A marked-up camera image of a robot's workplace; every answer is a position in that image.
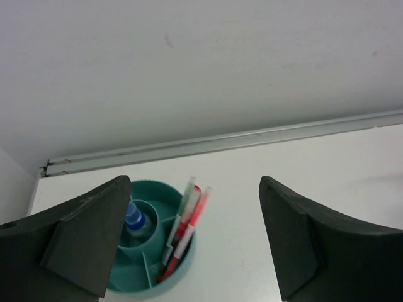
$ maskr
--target blue bottle cap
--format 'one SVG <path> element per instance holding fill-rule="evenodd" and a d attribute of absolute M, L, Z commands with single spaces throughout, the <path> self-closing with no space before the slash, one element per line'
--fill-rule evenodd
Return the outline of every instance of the blue bottle cap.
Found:
<path fill-rule="evenodd" d="M 141 229 L 145 224 L 145 216 L 135 205 L 133 201 L 129 202 L 126 210 L 126 226 L 133 230 Z"/>

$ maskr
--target red pen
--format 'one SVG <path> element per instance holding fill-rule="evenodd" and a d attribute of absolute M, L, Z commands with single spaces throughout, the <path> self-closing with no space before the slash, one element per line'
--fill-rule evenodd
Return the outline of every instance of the red pen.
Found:
<path fill-rule="evenodd" d="M 206 205 L 206 202 L 210 195 L 211 190 L 212 189 L 210 187 L 207 187 L 206 190 L 203 192 L 199 202 L 197 202 L 193 215 L 190 218 L 188 227 L 186 228 L 186 231 L 185 231 L 182 239 L 180 240 L 178 246 L 176 247 L 174 255 L 173 255 L 171 261 L 169 262 L 167 269 L 162 277 L 162 281 L 165 280 L 166 278 L 168 278 L 173 273 L 176 266 L 178 265 L 180 258 L 182 258 L 183 252 L 186 249 L 186 247 L 188 246 L 191 236 L 195 232 L 197 221 L 198 221 L 201 213 L 203 212 L 203 209 Z"/>
<path fill-rule="evenodd" d="M 201 189 L 198 186 L 194 185 L 193 190 L 189 196 L 188 203 L 186 204 L 186 207 L 183 211 L 179 226 L 176 229 L 175 235 L 170 244 L 170 249 L 162 257 L 162 265 L 159 270 L 159 274 L 157 276 L 157 282 L 162 281 L 162 277 L 166 271 L 167 264 L 168 264 L 169 260 L 172 258 L 171 252 L 173 250 L 175 250 L 176 246 L 178 245 L 179 241 L 181 240 L 181 238 L 184 234 L 184 231 L 186 230 L 186 227 L 189 223 L 189 220 L 192 216 L 192 213 L 195 210 L 195 207 L 196 207 L 197 202 L 201 195 L 202 195 Z"/>

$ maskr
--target plastic bottle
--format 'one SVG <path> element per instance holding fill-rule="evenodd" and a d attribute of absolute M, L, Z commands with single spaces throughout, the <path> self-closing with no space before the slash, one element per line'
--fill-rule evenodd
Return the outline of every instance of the plastic bottle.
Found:
<path fill-rule="evenodd" d="M 126 210 L 126 231 L 130 235 L 129 245 L 136 247 L 146 242 L 154 233 L 155 226 L 147 214 L 141 212 L 133 201 Z"/>

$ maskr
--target white table surface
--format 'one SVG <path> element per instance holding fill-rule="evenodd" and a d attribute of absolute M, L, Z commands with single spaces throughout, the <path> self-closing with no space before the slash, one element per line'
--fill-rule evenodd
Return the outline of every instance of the white table surface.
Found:
<path fill-rule="evenodd" d="M 120 174 L 180 191 L 196 176 L 214 189 L 192 267 L 150 301 L 281 301 L 259 204 L 261 176 L 347 215 L 403 228 L 403 125 L 49 177 L 38 183 L 31 214 Z M 133 299 L 107 292 L 105 301 Z"/>

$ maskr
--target round pen holder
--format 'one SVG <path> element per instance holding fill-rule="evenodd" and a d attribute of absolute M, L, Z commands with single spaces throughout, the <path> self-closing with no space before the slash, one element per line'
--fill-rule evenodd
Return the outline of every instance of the round pen holder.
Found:
<path fill-rule="evenodd" d="M 162 252 L 182 194 L 163 182 L 135 181 L 132 183 L 131 200 L 150 217 L 156 228 L 146 242 L 130 247 L 130 235 L 123 227 L 108 289 L 133 298 L 146 299 L 170 290 L 187 273 L 195 254 L 196 234 L 193 234 L 176 270 L 163 282 L 157 283 Z"/>

